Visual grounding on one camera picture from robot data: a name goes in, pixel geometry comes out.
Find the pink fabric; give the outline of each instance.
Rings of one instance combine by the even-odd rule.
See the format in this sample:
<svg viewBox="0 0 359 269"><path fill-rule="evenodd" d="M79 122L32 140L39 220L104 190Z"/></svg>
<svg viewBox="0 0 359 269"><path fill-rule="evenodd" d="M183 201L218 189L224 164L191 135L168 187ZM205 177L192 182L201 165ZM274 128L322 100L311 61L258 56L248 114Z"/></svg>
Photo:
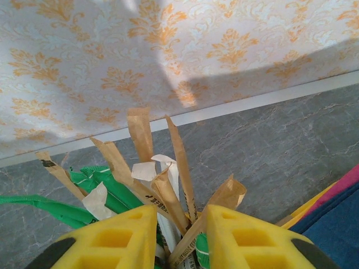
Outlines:
<svg viewBox="0 0 359 269"><path fill-rule="evenodd" d="M321 205L328 202L331 198L345 191L347 188L353 186L355 183L359 182L359 164L345 174L334 186L332 186L326 193L323 194L312 207L305 213L302 217L306 217L313 210L317 209Z"/></svg>

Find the blue fabric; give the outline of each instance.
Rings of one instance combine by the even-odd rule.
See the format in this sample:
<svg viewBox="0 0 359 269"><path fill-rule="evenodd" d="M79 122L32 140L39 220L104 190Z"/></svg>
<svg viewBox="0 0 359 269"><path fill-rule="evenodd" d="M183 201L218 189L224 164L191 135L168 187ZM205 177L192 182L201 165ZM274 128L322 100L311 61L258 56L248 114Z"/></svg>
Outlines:
<svg viewBox="0 0 359 269"><path fill-rule="evenodd" d="M301 233L342 269L359 269L359 183L336 195L290 230Z"/></svg>

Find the gray marble floor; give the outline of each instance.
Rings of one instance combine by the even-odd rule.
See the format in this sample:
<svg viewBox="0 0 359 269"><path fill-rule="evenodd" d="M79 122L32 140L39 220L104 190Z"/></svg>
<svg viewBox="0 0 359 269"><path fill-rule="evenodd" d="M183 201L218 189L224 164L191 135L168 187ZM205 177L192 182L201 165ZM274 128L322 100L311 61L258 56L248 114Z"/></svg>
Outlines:
<svg viewBox="0 0 359 269"><path fill-rule="evenodd" d="M196 203L202 209L234 173L248 189L241 212L276 222L359 163L359 85L181 126ZM174 157L167 130L153 133L156 153ZM130 139L116 145L137 162ZM68 169L105 165L94 147L57 155ZM0 194L41 194L80 203L40 161L0 169ZM46 212L0 206L0 264L19 269L70 228Z"/></svg>

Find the white wall trim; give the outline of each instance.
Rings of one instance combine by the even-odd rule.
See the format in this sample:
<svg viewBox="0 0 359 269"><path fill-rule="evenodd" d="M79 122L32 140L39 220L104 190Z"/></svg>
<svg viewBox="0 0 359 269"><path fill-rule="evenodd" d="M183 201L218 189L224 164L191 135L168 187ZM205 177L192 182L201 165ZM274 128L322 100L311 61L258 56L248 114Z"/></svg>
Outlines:
<svg viewBox="0 0 359 269"><path fill-rule="evenodd" d="M326 78L314 82L309 82L299 86L290 87L284 90L278 90L267 94L253 96L250 98L225 103L222 105L211 106L209 108L199 109L193 112L188 112L171 117L175 125L181 126L187 123L198 122L200 120L215 118L247 109L257 108L264 105L274 104L294 98L303 97L306 95L317 94L324 91L329 91L341 87L346 87L359 83L359 71ZM165 119L154 120L151 122L152 132L167 129L167 122ZM101 141L116 141L130 137L128 128L111 131L95 136ZM93 146L88 138L77 141L67 142L64 144L47 147L46 150L50 155L61 154L73 150L84 149ZM24 163L26 161L35 160L34 152L28 152L21 155L11 156L0 160L0 168L4 166Z"/></svg>

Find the floral patterned wall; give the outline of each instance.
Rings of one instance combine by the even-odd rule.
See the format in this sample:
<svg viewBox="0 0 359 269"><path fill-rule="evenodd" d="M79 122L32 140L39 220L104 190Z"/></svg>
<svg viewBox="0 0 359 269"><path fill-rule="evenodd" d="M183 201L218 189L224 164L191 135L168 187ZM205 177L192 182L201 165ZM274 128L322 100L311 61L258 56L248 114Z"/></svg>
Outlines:
<svg viewBox="0 0 359 269"><path fill-rule="evenodd" d="M359 69L359 1L2 0L0 157Z"/></svg>

